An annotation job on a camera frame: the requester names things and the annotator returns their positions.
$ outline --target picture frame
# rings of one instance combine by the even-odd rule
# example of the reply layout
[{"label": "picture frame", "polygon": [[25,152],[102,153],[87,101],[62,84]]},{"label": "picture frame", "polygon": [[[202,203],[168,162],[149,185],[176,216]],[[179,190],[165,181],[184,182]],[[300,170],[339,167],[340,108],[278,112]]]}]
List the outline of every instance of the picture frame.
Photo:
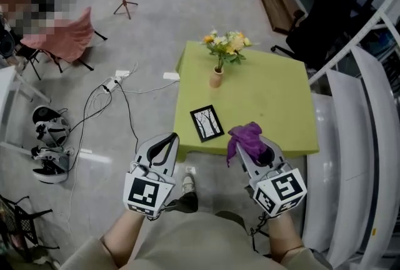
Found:
[{"label": "picture frame", "polygon": [[200,141],[203,143],[224,134],[212,104],[190,112]]}]

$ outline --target white table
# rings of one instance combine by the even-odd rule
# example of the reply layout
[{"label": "white table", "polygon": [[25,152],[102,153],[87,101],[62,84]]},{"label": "white table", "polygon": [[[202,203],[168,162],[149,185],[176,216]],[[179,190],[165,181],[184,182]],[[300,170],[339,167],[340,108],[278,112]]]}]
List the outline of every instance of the white table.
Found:
[{"label": "white table", "polygon": [[[21,93],[25,98],[28,98],[30,101],[32,101],[32,98],[30,96],[28,96],[24,91],[19,90],[19,87],[21,85],[24,86],[26,89],[31,90],[35,95],[43,99],[45,102],[47,103],[51,102],[50,98],[46,97],[35,87],[32,87],[30,84],[28,84],[24,80],[24,78],[22,78],[15,71],[14,66],[6,67],[4,69],[0,69],[0,118],[3,118],[4,108],[6,107],[10,91],[18,90],[18,92]],[[31,155],[30,150],[8,143],[7,133],[5,134],[4,140],[0,141],[0,146],[23,154],[27,154],[28,156]]]}]

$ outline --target person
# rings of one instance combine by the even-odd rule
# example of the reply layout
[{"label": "person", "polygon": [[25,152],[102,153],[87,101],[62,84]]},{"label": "person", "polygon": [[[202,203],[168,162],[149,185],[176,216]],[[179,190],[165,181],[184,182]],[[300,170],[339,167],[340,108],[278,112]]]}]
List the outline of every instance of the person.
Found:
[{"label": "person", "polygon": [[[216,215],[196,212],[194,178],[182,180],[183,196],[173,200],[147,235],[134,260],[129,260],[144,216],[126,211],[100,239],[91,238],[61,267],[62,270],[179,270],[331,269],[306,249],[296,234],[288,212],[268,219],[272,259],[253,251],[243,220],[223,211]],[[175,225],[156,227],[166,219]]]}]

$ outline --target green tablecloth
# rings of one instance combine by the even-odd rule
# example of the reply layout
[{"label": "green tablecloth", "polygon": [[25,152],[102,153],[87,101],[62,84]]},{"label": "green tablecloth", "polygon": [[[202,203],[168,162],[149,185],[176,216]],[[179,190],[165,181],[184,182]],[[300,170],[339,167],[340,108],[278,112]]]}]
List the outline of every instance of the green tablecloth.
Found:
[{"label": "green tablecloth", "polygon": [[[241,65],[225,65],[222,85],[213,89],[209,77],[217,58],[198,42],[187,42],[177,65],[181,77],[174,124],[180,138],[178,161],[184,161],[189,151],[226,154],[228,131],[251,121],[289,158],[319,151],[304,64],[276,54],[242,52],[247,59]],[[190,111],[210,104],[225,135],[202,143]]]}]

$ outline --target wooden step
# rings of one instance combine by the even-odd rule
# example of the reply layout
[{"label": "wooden step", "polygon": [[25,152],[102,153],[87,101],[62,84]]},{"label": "wooden step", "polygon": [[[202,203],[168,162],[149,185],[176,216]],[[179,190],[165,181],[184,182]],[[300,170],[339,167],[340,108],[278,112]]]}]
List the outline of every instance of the wooden step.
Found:
[{"label": "wooden step", "polygon": [[289,34],[295,19],[294,13],[300,10],[295,0],[261,0],[267,12],[273,31]]}]

